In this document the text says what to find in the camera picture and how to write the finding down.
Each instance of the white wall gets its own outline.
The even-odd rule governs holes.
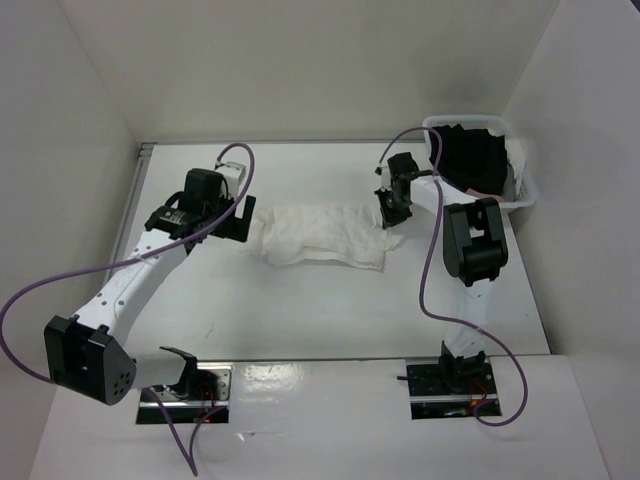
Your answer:
[[[107,260],[135,166],[121,115],[54,0],[0,2],[0,302],[43,276]],[[20,358],[101,278],[34,293],[7,320]],[[3,478],[29,475],[54,388],[0,354]]]
[[[638,477],[640,13],[563,0],[509,102],[541,190],[515,217],[552,345],[571,356],[614,479]]]
[[[502,112],[557,0],[60,0],[138,139],[387,138]]]

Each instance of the cable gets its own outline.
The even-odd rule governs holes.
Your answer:
[[[47,278],[44,278],[42,280],[38,280],[37,282],[34,282],[34,283],[30,284],[30,285],[27,285],[26,287],[24,287],[21,290],[19,290],[18,292],[16,292],[11,298],[9,298],[9,300],[7,300],[7,302],[4,304],[4,306],[0,310],[0,348],[2,348],[2,351],[9,358],[11,363],[13,363],[16,367],[18,367],[20,370],[22,370],[27,375],[30,375],[30,376],[38,379],[38,380],[42,380],[43,382],[53,383],[53,381],[50,378],[45,377],[44,375],[36,372],[35,370],[32,370],[27,365],[22,363],[20,361],[20,359],[18,359],[18,357],[16,357],[14,355],[14,353],[11,351],[11,349],[9,348],[9,345],[7,344],[7,341],[5,339],[5,336],[4,336],[4,321],[6,319],[7,312],[12,307],[12,305],[16,301],[18,301],[18,299],[20,297],[22,297],[23,295],[26,295],[27,293],[29,293],[32,290],[35,290],[36,288],[42,287],[44,285],[48,285],[48,284],[53,283],[53,282],[57,282],[59,280],[66,280],[68,278],[79,277],[79,276],[82,276],[82,275],[89,275],[89,274],[92,274],[92,273],[98,273],[98,272],[104,272],[106,270],[112,270],[114,268],[122,268],[122,267],[128,267],[130,265],[134,265],[134,264],[136,264],[138,262],[141,262],[142,260],[145,260],[147,258],[153,257],[155,255],[160,255],[160,254],[162,254],[162,253],[164,253],[164,252],[166,252],[168,250],[171,250],[173,248],[179,247],[180,245],[184,245],[186,243],[190,243],[190,242],[194,242],[194,241],[200,240],[201,238],[206,237],[207,235],[209,235],[218,225],[220,225],[223,221],[225,221],[227,219],[227,217],[229,217],[234,212],[235,208],[240,204],[242,199],[245,197],[245,195],[247,193],[247,190],[249,189],[249,185],[251,185],[251,181],[253,180],[253,173],[254,173],[254,170],[255,170],[255,158],[254,158],[254,155],[253,155],[253,151],[251,150],[251,148],[248,145],[246,145],[244,143],[231,143],[231,144],[227,145],[222,150],[222,152],[220,152],[220,155],[218,155],[218,161],[220,161],[227,154],[227,152],[229,150],[233,149],[233,148],[243,148],[243,149],[245,149],[247,151],[247,153],[249,155],[249,174],[247,175],[247,180],[245,181],[245,183],[244,183],[244,185],[242,187],[242,190],[240,190],[240,193],[236,197],[235,201],[215,221],[213,221],[212,223],[210,223],[206,227],[203,227],[202,229],[198,230],[197,232],[189,235],[188,237],[185,237],[185,238],[183,238],[181,240],[177,240],[177,241],[175,241],[173,243],[165,245],[164,247],[158,248],[156,250],[151,250],[151,251],[149,251],[149,252],[147,252],[147,253],[145,253],[143,255],[140,255],[139,257],[129,258],[127,260],[122,260],[120,262],[114,262],[114,263],[110,263],[110,264],[107,264],[107,265],[101,265],[101,266],[97,266],[97,267],[81,268],[79,270],[72,270],[70,272],[60,273],[58,275],[53,275],[51,277],[47,277]]]
[[[473,384],[474,384],[474,383],[475,383],[476,385],[478,385],[478,387],[480,387],[480,390],[482,390],[482,399],[477,400],[477,401],[473,399]],[[487,389],[484,387],[484,385],[482,385],[482,383],[480,383],[480,382],[478,381],[478,379],[477,379],[477,378],[474,378],[474,379],[473,379],[473,383],[471,384],[471,398],[470,398],[470,401],[469,401],[469,406],[470,406],[471,408],[473,408],[473,407],[475,407],[476,405],[481,405],[481,404],[483,404],[483,403],[485,402],[485,400],[487,399],[487,397],[488,397],[488,396],[489,396],[489,392],[488,392],[488,391],[487,391]]]
[[[520,407],[518,407],[518,410],[511,417],[507,418],[506,420],[503,420],[502,422],[492,423],[492,422],[487,422],[486,420],[483,420],[479,415],[478,410],[484,404],[484,402],[481,405],[477,405],[473,409],[473,416],[476,418],[476,420],[478,420],[483,425],[487,425],[489,427],[503,427],[505,425],[509,425],[509,424],[513,423],[520,415],[522,415],[522,412],[524,411],[525,407],[527,406],[527,401],[529,400],[529,384],[527,382],[527,377],[526,377],[526,375],[524,373],[524,370],[520,366],[520,362],[518,362],[518,359],[513,354],[513,352],[509,349],[509,347],[507,347],[496,336],[494,336],[491,333],[487,332],[483,328],[480,328],[479,326],[473,324],[472,322],[468,322],[466,320],[462,320],[462,319],[455,318],[455,317],[448,317],[446,315],[439,315],[437,313],[433,313],[433,312],[431,312],[431,311],[429,311],[427,309],[427,306],[425,305],[425,302],[424,302],[425,289],[426,289],[426,286],[427,286],[427,277],[429,276],[429,267],[431,267],[431,260],[433,259],[433,254],[434,254],[434,251],[435,251],[435,248],[436,248],[436,242],[438,240],[438,235],[440,233],[440,225],[442,224],[442,217],[444,215],[444,193],[442,192],[442,186],[440,185],[440,181],[438,180],[438,177],[439,177],[438,165],[440,164],[440,157],[442,155],[442,137],[440,136],[440,133],[438,133],[437,130],[435,130],[433,128],[430,128],[430,127],[414,127],[414,128],[409,128],[407,130],[404,130],[404,131],[400,132],[398,135],[396,135],[395,138],[393,140],[391,140],[389,145],[387,145],[387,148],[385,148],[385,150],[384,150],[384,152],[382,154],[382,157],[380,157],[380,161],[378,162],[378,164],[382,164],[387,152],[391,149],[392,145],[394,143],[396,143],[401,137],[403,137],[407,133],[416,132],[416,131],[419,131],[419,130],[431,132],[438,139],[438,153],[436,155],[436,161],[435,161],[435,163],[433,165],[433,179],[434,179],[433,182],[435,183],[436,189],[438,190],[438,211],[437,211],[437,214],[436,214],[436,224],[435,224],[435,227],[434,227],[434,230],[433,230],[433,236],[431,237],[431,242],[429,244],[429,250],[428,250],[428,253],[427,253],[427,258],[426,258],[426,260],[424,262],[424,268],[422,270],[422,278],[420,279],[420,297],[419,297],[420,310],[422,310],[422,313],[424,313],[427,317],[433,318],[434,320],[440,320],[440,321],[443,321],[443,322],[449,322],[449,323],[455,323],[455,324],[458,324],[458,325],[464,325],[465,327],[469,327],[469,328],[474,329],[476,332],[480,333],[481,335],[484,335],[485,337],[487,337],[490,340],[492,340],[494,343],[498,344],[500,346],[500,348],[502,348],[505,351],[505,353],[509,356],[511,361],[513,361],[513,364],[516,366],[516,369],[518,370],[518,373],[520,374],[520,378],[522,380],[522,389],[523,389],[522,403],[520,403]]]
[[[204,413],[204,389],[200,387],[200,411],[198,415],[202,415]]]
[[[211,389],[211,387],[209,387],[209,398],[211,399],[211,408],[216,406],[216,399],[215,396],[213,395],[213,390]]]
[[[476,403],[473,400],[473,394],[474,394],[474,391],[473,391],[473,383],[472,383],[469,387],[469,409],[475,407],[476,405]]]
[[[176,192],[173,195],[171,195],[169,198],[167,198],[167,201],[164,202],[164,206],[165,207],[173,207],[173,204],[176,203],[178,200],[180,200],[180,197],[182,196],[183,192]]]
[[[171,420],[171,415],[169,414],[167,407],[165,407],[164,404],[162,403],[162,400],[160,400],[160,397],[156,395],[156,392],[154,392],[150,388],[145,388],[143,389],[143,391],[146,392],[149,396],[151,396],[151,398],[153,398],[153,401],[158,404],[158,407],[160,408],[160,412],[162,413],[162,416],[164,417],[165,422],[167,422],[167,425],[169,426],[169,430],[171,430],[171,435],[173,435],[173,438],[176,441],[178,448],[180,449],[180,453],[182,453],[182,456],[187,461],[187,464],[189,465],[189,468],[191,469],[191,473],[193,473],[193,476],[197,477],[198,467],[196,466],[196,461],[193,458],[193,444],[196,441],[196,434],[198,433],[200,426],[209,417],[218,413],[220,410],[223,410],[225,407],[214,408],[198,420],[198,423],[194,427],[193,432],[191,432],[191,438],[189,439],[189,452],[187,452],[187,450],[184,448],[184,444],[182,443],[182,440],[180,440],[180,436],[178,436],[178,432],[176,430],[175,425],[173,424],[173,420]]]
[[[222,183],[224,183],[224,198],[229,198],[229,183],[227,182],[226,177],[222,177]]]

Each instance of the black bracket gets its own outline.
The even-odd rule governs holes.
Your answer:
[[[178,383],[167,385],[175,396],[187,398],[196,395],[198,389],[204,385],[207,389],[211,389],[217,397],[218,379],[216,375],[208,370],[198,370],[198,359],[194,355],[175,347],[160,347],[160,350],[175,353],[185,360],[184,370]]]
[[[485,360],[484,351],[475,357],[454,357],[442,342],[438,367],[447,389],[450,392],[466,393],[470,383],[482,374]]]
[[[167,232],[174,240],[185,238],[211,224],[229,209],[234,200],[228,197],[227,188],[227,181],[221,173],[202,168],[191,169],[187,173],[184,190],[169,197],[144,226],[147,230],[155,228]],[[242,217],[236,217],[234,209],[211,235],[246,242],[255,205],[256,198],[246,196]],[[203,240],[200,238],[185,245],[187,253]]]
[[[433,175],[432,170],[420,170],[411,153],[398,153],[387,160],[390,189],[379,189],[374,193],[380,202],[382,212],[382,228],[389,228],[404,222],[411,217],[411,181],[418,177]],[[380,167],[376,175],[382,175]]]
[[[55,316],[44,330],[51,380],[107,405],[127,394],[136,376],[136,364],[107,334],[79,324],[77,317]]]
[[[471,229],[482,233],[472,236]],[[449,274],[467,287],[485,278],[495,280],[509,258],[498,202],[484,198],[447,205],[442,254]]]

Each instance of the red wire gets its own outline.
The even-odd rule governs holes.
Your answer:
[[[213,390],[211,390],[211,387],[208,387],[208,388],[209,388],[209,397],[211,398],[211,408],[213,408],[215,406],[216,401],[213,396]]]
[[[198,416],[204,413],[204,390],[202,389],[202,387],[199,387],[199,388],[200,388],[200,412],[198,412]]]
[[[482,390],[482,398],[480,400],[473,400],[473,383],[475,383],[478,387],[480,387],[480,390]],[[482,405],[487,400],[487,397],[489,396],[489,392],[487,391],[485,386],[478,381],[477,378],[473,379],[473,383],[470,385],[471,399],[469,401],[469,405],[471,408]]]

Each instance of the black cloth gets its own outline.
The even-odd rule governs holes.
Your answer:
[[[494,137],[487,130],[465,130],[455,127],[435,127],[442,137],[442,157],[438,172],[463,192],[473,188],[481,193],[500,195],[507,178],[507,150],[504,136]],[[431,139],[431,164],[435,165],[438,139]]]

